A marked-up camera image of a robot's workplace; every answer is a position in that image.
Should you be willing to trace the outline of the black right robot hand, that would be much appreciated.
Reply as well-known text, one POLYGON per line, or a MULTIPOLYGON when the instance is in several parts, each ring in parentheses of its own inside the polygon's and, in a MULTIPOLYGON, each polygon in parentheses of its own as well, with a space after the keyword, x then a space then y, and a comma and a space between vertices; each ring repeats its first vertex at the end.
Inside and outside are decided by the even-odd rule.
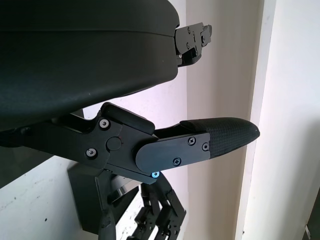
MULTIPOLYGON (((95 184, 102 216, 99 222, 98 239, 116 239, 116 221, 111 195, 111 172, 102 171, 95 177, 95 184)), ((137 227, 128 240, 148 240, 155 227, 158 227, 156 240, 176 240, 186 216, 178 196, 161 172, 153 172, 156 182, 140 185, 144 207, 135 218, 137 227)))

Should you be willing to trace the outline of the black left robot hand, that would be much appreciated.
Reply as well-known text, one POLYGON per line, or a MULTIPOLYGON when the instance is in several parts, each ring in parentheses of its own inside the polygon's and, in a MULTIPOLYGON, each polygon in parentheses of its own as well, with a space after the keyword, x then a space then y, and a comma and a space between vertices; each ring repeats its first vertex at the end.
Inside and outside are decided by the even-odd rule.
POLYGON ((180 27, 167 0, 3 0, 0 144, 27 147, 152 184, 260 136, 234 117, 163 129, 110 103, 195 64, 212 27, 180 27))

